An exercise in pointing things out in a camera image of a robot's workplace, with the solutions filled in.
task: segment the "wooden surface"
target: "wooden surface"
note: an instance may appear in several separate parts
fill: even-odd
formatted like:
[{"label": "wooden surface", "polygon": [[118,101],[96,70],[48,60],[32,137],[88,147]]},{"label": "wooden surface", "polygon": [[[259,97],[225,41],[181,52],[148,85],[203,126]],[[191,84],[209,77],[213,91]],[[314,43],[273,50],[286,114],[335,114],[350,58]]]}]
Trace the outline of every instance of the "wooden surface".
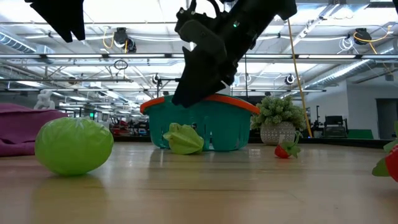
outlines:
[{"label": "wooden surface", "polygon": [[301,145],[178,156],[117,143],[91,175],[59,178],[34,157],[0,159],[0,223],[396,224],[398,183],[371,175],[382,150]]}]

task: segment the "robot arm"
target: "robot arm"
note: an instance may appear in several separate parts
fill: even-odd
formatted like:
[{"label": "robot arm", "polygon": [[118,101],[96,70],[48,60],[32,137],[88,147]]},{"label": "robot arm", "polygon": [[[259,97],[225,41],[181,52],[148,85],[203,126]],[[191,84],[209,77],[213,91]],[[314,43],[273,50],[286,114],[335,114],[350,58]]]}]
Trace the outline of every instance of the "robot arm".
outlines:
[{"label": "robot arm", "polygon": [[220,12],[216,0],[208,1],[215,8],[214,19],[195,12],[196,0],[177,13],[175,31],[197,46],[192,51],[183,47],[185,69],[172,100],[175,105],[189,107],[231,85],[239,60],[275,15],[286,20],[297,12],[295,0],[238,0],[230,12]]}]

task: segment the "teal basket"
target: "teal basket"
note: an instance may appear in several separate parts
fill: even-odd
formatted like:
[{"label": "teal basket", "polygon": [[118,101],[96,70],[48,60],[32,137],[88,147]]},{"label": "teal basket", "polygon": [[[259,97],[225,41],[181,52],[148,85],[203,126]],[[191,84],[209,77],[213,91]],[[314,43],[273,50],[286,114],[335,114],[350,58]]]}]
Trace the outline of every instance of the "teal basket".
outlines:
[{"label": "teal basket", "polygon": [[141,113],[149,115],[152,142],[160,148],[169,148],[163,134],[170,123],[196,126],[197,133],[205,140],[204,151],[233,151],[249,141],[250,117],[259,113],[252,104],[226,95],[211,95],[189,107],[175,106],[173,96],[150,100],[141,105]]}]

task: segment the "potted plant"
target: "potted plant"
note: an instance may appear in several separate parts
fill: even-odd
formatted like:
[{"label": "potted plant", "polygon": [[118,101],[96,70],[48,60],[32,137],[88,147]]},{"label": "potted plant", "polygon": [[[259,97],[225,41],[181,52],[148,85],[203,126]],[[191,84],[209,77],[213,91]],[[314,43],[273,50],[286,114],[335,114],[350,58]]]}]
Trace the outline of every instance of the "potted plant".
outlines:
[{"label": "potted plant", "polygon": [[291,96],[283,99],[266,96],[257,107],[260,114],[252,117],[251,128],[261,129],[261,140],[267,145],[294,142],[296,129],[305,128],[304,110],[293,105]]}]

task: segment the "green plastic ball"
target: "green plastic ball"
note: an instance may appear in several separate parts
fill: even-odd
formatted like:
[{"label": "green plastic ball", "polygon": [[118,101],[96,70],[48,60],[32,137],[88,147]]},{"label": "green plastic ball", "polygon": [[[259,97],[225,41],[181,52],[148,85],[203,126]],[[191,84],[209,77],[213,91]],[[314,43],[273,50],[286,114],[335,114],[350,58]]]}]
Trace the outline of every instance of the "green plastic ball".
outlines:
[{"label": "green plastic ball", "polygon": [[59,118],[40,129],[35,155],[56,174],[82,175],[104,164],[112,147],[112,134],[102,124],[85,118]]}]

